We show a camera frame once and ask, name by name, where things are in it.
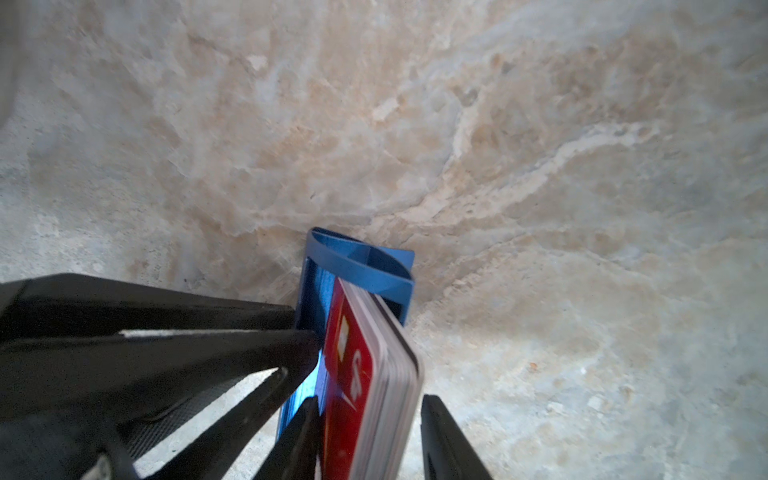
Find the blue holder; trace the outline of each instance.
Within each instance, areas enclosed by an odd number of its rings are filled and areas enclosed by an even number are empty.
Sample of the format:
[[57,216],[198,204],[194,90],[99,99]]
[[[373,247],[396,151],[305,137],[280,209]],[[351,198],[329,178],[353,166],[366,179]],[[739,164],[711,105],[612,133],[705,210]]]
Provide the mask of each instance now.
[[[306,257],[294,327],[314,330],[321,344],[324,343],[336,277],[381,295],[395,317],[405,325],[413,295],[410,269],[414,255],[411,250],[374,247],[341,233],[313,228],[306,235]],[[283,405],[277,424],[278,437],[305,398],[317,395],[320,408],[323,407],[326,377],[321,351],[315,369]]]

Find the concrete floor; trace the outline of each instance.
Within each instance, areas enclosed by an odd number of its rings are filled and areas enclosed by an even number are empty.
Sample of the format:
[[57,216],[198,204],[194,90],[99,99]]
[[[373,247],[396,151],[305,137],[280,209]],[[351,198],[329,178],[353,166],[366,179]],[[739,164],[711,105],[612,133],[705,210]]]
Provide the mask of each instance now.
[[341,230],[497,479],[768,476],[765,1],[23,7],[0,279],[292,303]]

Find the red card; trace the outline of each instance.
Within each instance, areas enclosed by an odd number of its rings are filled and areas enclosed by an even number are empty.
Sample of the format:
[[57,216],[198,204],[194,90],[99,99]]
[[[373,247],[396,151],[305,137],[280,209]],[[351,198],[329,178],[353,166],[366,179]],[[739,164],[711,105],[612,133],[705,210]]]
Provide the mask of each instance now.
[[370,348],[338,279],[333,286],[324,352],[329,381],[323,478],[346,480],[360,444],[360,427],[374,372]]

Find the rock surface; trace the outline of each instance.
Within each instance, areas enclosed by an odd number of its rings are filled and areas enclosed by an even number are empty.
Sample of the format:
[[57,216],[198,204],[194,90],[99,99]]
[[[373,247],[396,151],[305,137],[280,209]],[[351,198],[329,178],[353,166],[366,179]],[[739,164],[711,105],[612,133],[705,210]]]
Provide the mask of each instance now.
[[292,303],[341,230],[416,251],[425,390],[496,478],[768,475],[768,3],[22,14],[3,280]]

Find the beige marble surface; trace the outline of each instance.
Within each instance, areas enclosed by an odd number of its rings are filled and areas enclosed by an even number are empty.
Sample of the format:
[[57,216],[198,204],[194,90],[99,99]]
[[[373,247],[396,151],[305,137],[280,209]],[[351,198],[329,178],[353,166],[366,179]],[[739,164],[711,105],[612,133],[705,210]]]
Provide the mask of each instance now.
[[340,230],[497,479],[768,475],[768,3],[24,7],[3,280],[292,303]]

